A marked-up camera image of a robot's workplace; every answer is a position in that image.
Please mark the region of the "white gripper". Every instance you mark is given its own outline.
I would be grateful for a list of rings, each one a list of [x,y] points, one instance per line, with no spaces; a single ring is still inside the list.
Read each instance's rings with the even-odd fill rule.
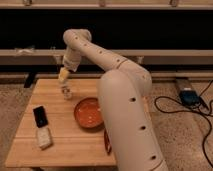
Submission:
[[[78,66],[80,65],[80,56],[78,54],[65,55],[63,58],[63,65],[60,69],[58,79],[60,83],[65,83],[69,76],[69,71],[77,71]]]

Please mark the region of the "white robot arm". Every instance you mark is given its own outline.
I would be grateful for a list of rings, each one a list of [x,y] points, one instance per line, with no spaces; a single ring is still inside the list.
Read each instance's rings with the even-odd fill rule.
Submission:
[[[137,63],[91,42],[87,29],[64,32],[66,51],[59,82],[72,97],[68,74],[87,57],[104,70],[97,93],[101,114],[119,171],[169,171],[142,98],[151,90],[150,73]]]

